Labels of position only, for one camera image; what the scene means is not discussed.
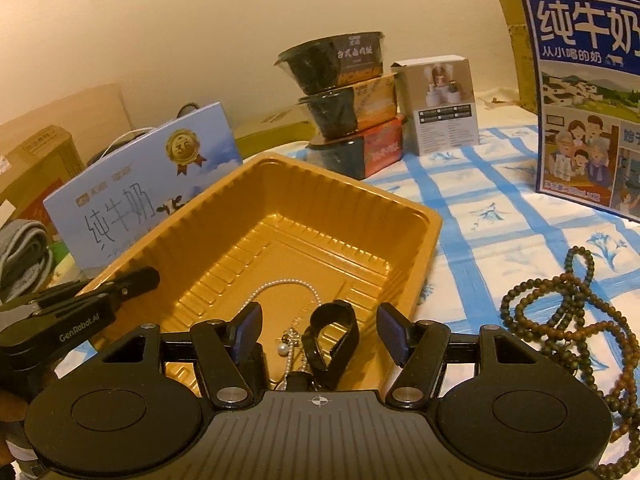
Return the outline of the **black watch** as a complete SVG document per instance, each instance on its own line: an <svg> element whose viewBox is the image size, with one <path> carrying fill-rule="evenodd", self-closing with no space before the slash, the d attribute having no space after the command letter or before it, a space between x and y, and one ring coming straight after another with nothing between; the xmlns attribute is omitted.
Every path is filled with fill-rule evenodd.
<svg viewBox="0 0 640 480"><path fill-rule="evenodd" d="M312 312L302 344L316 384L335 390L359 344L359 327L352 305L335 299L319 306Z"/></svg>

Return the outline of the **blue checked tablecloth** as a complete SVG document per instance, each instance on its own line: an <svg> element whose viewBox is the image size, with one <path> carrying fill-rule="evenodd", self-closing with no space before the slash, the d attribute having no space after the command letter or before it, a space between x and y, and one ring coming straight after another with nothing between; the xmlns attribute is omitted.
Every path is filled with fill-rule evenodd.
<svg viewBox="0 0 640 480"><path fill-rule="evenodd" d="M300 146L268 154L309 164ZM560 273L570 248L582 246L593 256L593 291L631 325L638 324L638 224L538 193L537 155L535 127L490 128L475 146L406 155L358 181L442 218L436 252L410 315L442 321L464 334L499 323L501 300L510 288ZM93 345L94 337L70 354L66 370L103 349Z"/></svg>

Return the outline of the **top black food bowl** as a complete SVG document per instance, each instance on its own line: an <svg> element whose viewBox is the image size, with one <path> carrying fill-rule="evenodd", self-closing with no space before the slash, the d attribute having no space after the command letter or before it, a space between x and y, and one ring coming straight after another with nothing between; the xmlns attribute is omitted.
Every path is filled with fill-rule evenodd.
<svg viewBox="0 0 640 480"><path fill-rule="evenodd" d="M305 96L383 75L382 32L352 32L309 40L278 54L274 65Z"/></svg>

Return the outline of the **open cardboard box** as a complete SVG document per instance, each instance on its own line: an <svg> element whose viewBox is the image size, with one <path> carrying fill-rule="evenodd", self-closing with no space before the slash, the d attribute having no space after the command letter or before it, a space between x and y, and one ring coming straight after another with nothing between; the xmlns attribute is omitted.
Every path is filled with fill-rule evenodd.
<svg viewBox="0 0 640 480"><path fill-rule="evenodd" d="M527 18L522 0L499 0L513 51L518 77L518 104L534 114L538 113L537 79L534 52L530 43Z"/></svg>

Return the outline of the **small white product box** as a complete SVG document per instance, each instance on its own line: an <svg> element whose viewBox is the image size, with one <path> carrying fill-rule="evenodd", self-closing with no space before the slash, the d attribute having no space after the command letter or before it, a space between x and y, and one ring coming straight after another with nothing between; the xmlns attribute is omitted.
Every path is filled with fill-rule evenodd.
<svg viewBox="0 0 640 480"><path fill-rule="evenodd" d="M390 64L410 148L423 156L480 143L470 63L456 54Z"/></svg>

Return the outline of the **flat cardboard box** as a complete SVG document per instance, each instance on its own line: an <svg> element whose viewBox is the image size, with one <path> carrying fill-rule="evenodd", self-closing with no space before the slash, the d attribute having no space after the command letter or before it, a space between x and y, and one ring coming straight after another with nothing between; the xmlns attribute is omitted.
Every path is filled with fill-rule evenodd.
<svg viewBox="0 0 640 480"><path fill-rule="evenodd" d="M316 125L300 106L251 119L233 130L242 159L280 145L309 141L316 134Z"/></svg>

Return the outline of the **dark blue milk carton box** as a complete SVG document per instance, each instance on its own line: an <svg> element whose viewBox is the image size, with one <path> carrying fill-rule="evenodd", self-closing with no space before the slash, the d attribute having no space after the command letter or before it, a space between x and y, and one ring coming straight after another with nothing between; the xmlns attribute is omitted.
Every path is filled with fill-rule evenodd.
<svg viewBox="0 0 640 480"><path fill-rule="evenodd" d="M522 3L538 93L538 192L638 220L638 1Z"/></svg>

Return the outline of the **bottom black food bowl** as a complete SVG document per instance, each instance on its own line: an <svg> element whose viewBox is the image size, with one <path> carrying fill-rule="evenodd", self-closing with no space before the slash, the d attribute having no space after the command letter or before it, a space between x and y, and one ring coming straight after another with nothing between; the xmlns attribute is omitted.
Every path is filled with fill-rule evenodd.
<svg viewBox="0 0 640 480"><path fill-rule="evenodd" d="M404 116L398 115L388 122L334 140L318 134L309 141L305 159L343 176L363 180L402 159L404 122Z"/></svg>

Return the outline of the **middle black food bowl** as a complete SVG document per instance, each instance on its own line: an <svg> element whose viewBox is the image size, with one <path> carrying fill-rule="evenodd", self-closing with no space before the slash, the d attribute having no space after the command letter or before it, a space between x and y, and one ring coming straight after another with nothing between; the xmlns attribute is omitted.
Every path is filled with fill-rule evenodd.
<svg viewBox="0 0 640 480"><path fill-rule="evenodd" d="M344 138L396 117L395 77L379 76L305 96L299 104L326 140Z"/></svg>

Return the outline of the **gold plastic tray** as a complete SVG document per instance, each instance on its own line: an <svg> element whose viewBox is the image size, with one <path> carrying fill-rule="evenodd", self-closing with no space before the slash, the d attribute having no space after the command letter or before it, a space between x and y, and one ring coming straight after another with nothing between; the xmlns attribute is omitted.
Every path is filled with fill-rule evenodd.
<svg viewBox="0 0 640 480"><path fill-rule="evenodd" d="M160 284L126 301L93 338L104 348L135 327L164 332L233 318L246 300L262 305L260 343L270 378L285 360L278 344L304 330L318 302L355 310L357 350L344 389L378 389L392 361L375 311L388 302L410 314L436 252L442 218L430 208L278 154L232 171L152 229L101 274L102 281L152 266Z"/></svg>

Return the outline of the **black food bowl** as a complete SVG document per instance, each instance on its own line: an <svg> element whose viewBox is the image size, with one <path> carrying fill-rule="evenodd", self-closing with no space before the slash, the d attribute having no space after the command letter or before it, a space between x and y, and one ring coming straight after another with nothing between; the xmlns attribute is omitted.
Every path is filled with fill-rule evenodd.
<svg viewBox="0 0 640 480"><path fill-rule="evenodd" d="M363 180L402 159L404 122L404 116L398 115L388 122L334 140L318 134L309 141L305 159L343 176Z"/></svg>
<svg viewBox="0 0 640 480"><path fill-rule="evenodd" d="M396 117L395 77L379 76L305 96L299 104L326 140L344 138Z"/></svg>
<svg viewBox="0 0 640 480"><path fill-rule="evenodd" d="M274 65L305 96L383 75L382 32L352 32L309 40L278 54Z"/></svg>

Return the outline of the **light blue milk carton box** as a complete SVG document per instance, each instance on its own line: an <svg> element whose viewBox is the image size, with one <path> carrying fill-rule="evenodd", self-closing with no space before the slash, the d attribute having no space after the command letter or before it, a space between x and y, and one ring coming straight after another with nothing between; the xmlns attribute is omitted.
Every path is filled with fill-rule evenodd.
<svg viewBox="0 0 640 480"><path fill-rule="evenodd" d="M101 271L160 222L242 164L213 103L138 136L43 205L81 271Z"/></svg>

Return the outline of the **brown cardboard box left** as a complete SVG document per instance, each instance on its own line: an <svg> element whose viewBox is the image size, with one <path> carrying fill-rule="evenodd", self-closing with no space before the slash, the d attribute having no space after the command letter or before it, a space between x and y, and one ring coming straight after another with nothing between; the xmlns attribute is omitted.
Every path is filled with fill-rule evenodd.
<svg viewBox="0 0 640 480"><path fill-rule="evenodd" d="M1 125L1 200L14 219L56 229L43 201L131 124L118 84L81 90Z"/></svg>

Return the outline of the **grey folded cloth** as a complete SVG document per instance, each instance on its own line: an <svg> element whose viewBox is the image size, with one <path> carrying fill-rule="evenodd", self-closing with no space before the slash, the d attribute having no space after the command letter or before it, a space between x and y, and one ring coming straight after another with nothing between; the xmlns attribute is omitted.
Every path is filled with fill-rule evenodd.
<svg viewBox="0 0 640 480"><path fill-rule="evenodd" d="M47 284L53 270L53 255L44 225L17 219L1 229L1 303Z"/></svg>

